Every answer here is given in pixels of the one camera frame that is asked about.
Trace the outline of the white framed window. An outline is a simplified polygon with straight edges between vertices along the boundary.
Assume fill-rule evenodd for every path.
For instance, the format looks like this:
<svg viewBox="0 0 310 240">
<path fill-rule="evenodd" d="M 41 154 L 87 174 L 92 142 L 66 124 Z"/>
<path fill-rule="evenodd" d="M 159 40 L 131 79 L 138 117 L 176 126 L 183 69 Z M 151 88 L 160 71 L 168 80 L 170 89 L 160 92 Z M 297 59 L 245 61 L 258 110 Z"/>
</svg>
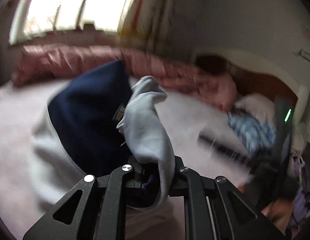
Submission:
<svg viewBox="0 0 310 240">
<path fill-rule="evenodd" d="M 133 0 L 19 0 L 9 33 L 11 45 L 43 37 L 48 33 L 120 30 Z"/>
</svg>

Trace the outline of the pink bed sheet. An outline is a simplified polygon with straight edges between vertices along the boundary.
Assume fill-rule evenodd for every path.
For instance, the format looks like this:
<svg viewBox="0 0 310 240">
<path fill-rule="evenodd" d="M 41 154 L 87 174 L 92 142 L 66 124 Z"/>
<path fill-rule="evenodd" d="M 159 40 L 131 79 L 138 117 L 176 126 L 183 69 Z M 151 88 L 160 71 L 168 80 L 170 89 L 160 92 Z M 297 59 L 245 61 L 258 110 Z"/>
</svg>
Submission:
<svg viewBox="0 0 310 240">
<path fill-rule="evenodd" d="M 28 174 L 32 128 L 47 101 L 66 85 L 67 80 L 53 80 L 22 88 L 8 82 L 0 87 L 0 217 L 16 239 L 22 239 L 42 215 Z M 219 128 L 225 114 L 173 90 L 156 109 L 175 154 L 186 166 L 205 177 L 225 176 L 234 185 L 247 179 L 244 168 L 198 140 L 203 127 Z"/>
</svg>

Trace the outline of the white and navy sweatshirt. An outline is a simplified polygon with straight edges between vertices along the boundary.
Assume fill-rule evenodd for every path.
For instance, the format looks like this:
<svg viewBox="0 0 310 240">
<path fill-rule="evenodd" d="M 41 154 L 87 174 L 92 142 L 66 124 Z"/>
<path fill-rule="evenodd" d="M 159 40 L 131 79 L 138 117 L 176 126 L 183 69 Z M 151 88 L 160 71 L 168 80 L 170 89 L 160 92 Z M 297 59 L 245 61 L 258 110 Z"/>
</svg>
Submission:
<svg viewBox="0 0 310 240">
<path fill-rule="evenodd" d="M 134 158 L 154 164 L 145 194 L 129 206 L 155 210 L 167 201 L 175 156 L 155 108 L 167 88 L 153 76 L 126 73 L 121 60 L 72 80 L 44 109 L 33 130 L 30 177 L 37 202 L 49 210 L 88 174 L 106 176 Z"/>
</svg>

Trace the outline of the white wooden headboard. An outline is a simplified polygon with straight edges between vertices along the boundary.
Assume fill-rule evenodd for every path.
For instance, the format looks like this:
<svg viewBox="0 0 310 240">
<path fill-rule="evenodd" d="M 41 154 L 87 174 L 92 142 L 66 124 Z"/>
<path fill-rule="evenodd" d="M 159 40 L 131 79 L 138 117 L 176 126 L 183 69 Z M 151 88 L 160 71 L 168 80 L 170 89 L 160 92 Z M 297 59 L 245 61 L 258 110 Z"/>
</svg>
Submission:
<svg viewBox="0 0 310 240">
<path fill-rule="evenodd" d="M 191 62 L 196 63 L 203 56 L 225 59 L 242 95 L 260 93 L 270 100 L 277 96 L 292 100 L 292 121 L 294 126 L 299 125 L 305 112 L 309 90 L 284 69 L 248 51 L 223 47 L 196 48 L 192 52 Z"/>
</svg>

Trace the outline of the blue patterned cloth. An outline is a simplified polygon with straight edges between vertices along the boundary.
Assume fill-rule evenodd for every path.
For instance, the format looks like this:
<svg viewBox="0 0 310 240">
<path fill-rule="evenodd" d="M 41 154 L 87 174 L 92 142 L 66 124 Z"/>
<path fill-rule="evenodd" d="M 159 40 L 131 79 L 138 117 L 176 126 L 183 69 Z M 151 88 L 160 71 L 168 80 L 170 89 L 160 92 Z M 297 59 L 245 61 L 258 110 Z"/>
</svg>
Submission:
<svg viewBox="0 0 310 240">
<path fill-rule="evenodd" d="M 228 124 L 250 156 L 259 151 L 270 150 L 275 145 L 276 128 L 272 124 L 261 124 L 250 115 L 240 117 L 231 113 L 228 113 Z"/>
</svg>

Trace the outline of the pink crumpled quilt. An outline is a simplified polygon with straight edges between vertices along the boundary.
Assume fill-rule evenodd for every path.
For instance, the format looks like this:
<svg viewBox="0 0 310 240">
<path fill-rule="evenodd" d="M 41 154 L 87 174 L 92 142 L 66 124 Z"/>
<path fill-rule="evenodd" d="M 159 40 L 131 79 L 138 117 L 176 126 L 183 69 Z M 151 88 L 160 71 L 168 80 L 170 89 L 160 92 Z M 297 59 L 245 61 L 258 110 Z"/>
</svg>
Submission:
<svg viewBox="0 0 310 240">
<path fill-rule="evenodd" d="M 50 76 L 71 78 L 116 60 L 124 63 L 130 76 L 138 79 L 153 76 L 162 87 L 199 98 L 222 112 L 230 111 L 237 98 L 236 84 L 226 71 L 211 74 L 193 64 L 110 46 L 25 46 L 11 80 L 16 86 L 22 86 Z"/>
</svg>

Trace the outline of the patterned yellow curtain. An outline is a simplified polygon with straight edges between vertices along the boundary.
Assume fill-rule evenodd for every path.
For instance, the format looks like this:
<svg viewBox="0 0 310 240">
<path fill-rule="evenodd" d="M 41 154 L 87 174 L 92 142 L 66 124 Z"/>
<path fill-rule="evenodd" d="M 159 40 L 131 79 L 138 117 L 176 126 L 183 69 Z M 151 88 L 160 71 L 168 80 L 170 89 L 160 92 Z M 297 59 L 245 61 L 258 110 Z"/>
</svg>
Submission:
<svg viewBox="0 0 310 240">
<path fill-rule="evenodd" d="M 200 0 L 133 0 L 118 34 L 119 44 L 157 55 L 169 55 L 177 16 L 200 12 Z"/>
</svg>

